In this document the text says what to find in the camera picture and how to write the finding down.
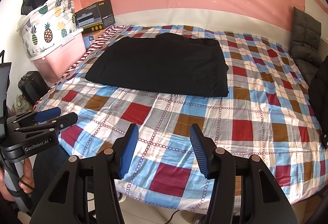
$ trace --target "plaid bedsheet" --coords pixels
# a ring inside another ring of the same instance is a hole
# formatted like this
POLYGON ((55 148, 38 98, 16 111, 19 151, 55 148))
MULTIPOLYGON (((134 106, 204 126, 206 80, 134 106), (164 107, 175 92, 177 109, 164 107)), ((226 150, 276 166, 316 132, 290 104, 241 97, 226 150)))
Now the plaid bedsheet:
MULTIPOLYGON (((116 181, 117 190, 152 205, 206 213, 213 180, 199 171, 188 138, 192 123, 233 155, 260 155, 290 203, 323 188, 328 152, 320 145, 320 126, 307 88, 288 51, 265 38, 190 26, 121 26, 99 37, 37 109, 58 106, 63 113, 78 114, 78 123, 61 133, 60 143, 81 158, 111 147, 131 122, 136 123, 139 141, 129 173, 116 181), (85 80, 96 58, 119 38, 164 32, 220 42, 229 66, 228 97, 158 94, 85 80)), ((241 194, 237 180, 236 214, 241 194)))

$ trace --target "pineapple print bag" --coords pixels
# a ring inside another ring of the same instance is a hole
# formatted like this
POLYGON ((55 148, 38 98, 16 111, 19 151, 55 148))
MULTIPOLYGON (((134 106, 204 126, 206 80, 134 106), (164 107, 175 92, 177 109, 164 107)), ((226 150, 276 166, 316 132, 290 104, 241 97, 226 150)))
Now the pineapple print bag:
POLYGON ((43 58, 70 41, 76 31, 74 13, 73 0, 48 0, 28 15, 21 16, 17 31, 22 35, 30 60, 43 58))

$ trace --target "black suitcase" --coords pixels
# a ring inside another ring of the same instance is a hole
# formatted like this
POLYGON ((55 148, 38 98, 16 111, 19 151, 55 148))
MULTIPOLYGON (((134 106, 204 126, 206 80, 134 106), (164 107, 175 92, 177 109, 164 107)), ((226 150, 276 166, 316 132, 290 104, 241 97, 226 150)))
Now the black suitcase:
POLYGON ((27 72, 20 79, 18 88, 32 106, 49 91, 48 85, 38 71, 27 72))

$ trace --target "yellow checkered stripe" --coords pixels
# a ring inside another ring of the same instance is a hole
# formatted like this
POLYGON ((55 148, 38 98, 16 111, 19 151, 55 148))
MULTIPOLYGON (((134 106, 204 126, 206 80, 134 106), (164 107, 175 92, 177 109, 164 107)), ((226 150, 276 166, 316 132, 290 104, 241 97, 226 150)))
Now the yellow checkered stripe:
POLYGON ((93 23, 93 24, 90 24, 90 25, 87 25, 87 26, 83 26, 83 29, 87 29, 87 28, 90 28, 90 27, 95 27, 95 26, 98 26, 98 25, 101 25, 102 22, 96 22, 96 23, 93 23))

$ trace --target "checkered bed cover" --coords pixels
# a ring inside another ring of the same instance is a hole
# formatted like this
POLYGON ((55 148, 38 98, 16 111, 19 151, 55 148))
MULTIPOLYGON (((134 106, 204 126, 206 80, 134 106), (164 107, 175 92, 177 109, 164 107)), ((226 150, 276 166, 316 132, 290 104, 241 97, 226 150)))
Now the checkered bed cover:
MULTIPOLYGON (((138 124, 130 170, 116 181, 117 190, 152 205, 206 213, 214 181, 199 171, 188 138, 192 123, 233 155, 260 155, 290 203, 323 188, 328 152, 320 145, 307 88, 288 51, 265 38, 190 26, 114 26, 42 98, 37 110, 58 106, 63 113, 78 114, 78 123, 61 133, 60 143, 81 158, 111 147, 131 122, 138 124), (119 38, 165 32, 220 42, 229 66, 228 97, 158 94, 85 80, 96 58, 119 38)), ((235 214, 240 194, 237 178, 235 214)))

